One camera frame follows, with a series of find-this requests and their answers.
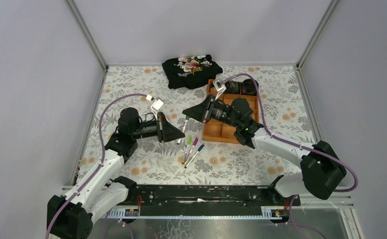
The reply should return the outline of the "white pen light green cap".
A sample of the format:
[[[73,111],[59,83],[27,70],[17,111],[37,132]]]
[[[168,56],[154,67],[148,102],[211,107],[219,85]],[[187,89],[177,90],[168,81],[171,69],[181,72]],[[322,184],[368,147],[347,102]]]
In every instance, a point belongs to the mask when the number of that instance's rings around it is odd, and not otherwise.
[[[188,151],[189,151],[189,145],[191,144],[191,140],[192,140],[192,136],[189,136],[188,139],[187,139],[186,145],[185,145],[183,159],[182,159],[182,162],[181,162],[182,165],[184,165],[184,163],[185,163],[185,160],[186,160],[186,157],[187,157],[187,154],[188,154]]]

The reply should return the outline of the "white pen magenta cap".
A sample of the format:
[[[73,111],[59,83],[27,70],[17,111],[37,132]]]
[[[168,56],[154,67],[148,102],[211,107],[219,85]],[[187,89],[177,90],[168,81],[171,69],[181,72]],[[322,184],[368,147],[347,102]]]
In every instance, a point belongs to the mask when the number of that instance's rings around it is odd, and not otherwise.
[[[187,151],[187,154],[186,154],[186,157],[185,157],[185,160],[184,160],[184,163],[183,163],[184,165],[187,164],[188,159],[189,159],[190,155],[192,154],[192,152],[193,152],[197,142],[198,142],[198,137],[195,137],[193,143],[191,143],[191,146],[188,148],[189,150]]]

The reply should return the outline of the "white pen blue cap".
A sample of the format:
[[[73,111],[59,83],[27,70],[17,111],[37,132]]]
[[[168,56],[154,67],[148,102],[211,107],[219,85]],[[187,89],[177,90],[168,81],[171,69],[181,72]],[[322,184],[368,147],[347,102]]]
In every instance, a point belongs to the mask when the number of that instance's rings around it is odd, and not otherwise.
[[[187,163],[185,164],[184,166],[184,169],[186,169],[191,163],[192,161],[195,159],[195,157],[200,153],[200,151],[204,148],[204,144],[202,144],[198,149],[197,151],[188,159]]]

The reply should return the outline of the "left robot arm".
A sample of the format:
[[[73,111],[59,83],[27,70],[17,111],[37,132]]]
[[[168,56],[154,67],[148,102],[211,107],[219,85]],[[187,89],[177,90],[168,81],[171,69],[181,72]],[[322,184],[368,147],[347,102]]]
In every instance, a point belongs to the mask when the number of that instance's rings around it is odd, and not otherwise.
[[[54,195],[49,200],[46,236],[86,239],[93,225],[112,207],[133,200],[136,190],[134,181],[120,177],[110,186],[106,183],[133,155],[137,140],[148,137],[169,142],[184,138],[185,134],[172,125],[162,112],[150,121],[141,121],[135,108],[123,109],[116,130],[103,147],[101,159],[65,195]]]

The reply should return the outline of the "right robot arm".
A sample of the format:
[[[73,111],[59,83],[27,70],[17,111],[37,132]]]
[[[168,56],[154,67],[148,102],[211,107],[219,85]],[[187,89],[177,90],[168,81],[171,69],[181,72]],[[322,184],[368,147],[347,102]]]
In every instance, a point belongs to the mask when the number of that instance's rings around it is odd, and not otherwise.
[[[268,133],[253,118],[254,112],[244,98],[227,105],[208,95],[200,104],[184,109],[183,114],[201,123],[216,120],[230,125],[236,129],[234,137],[241,145],[268,151],[298,166],[299,173],[281,175],[269,186],[283,198],[310,193],[327,200],[347,174],[330,144],[300,144]]]

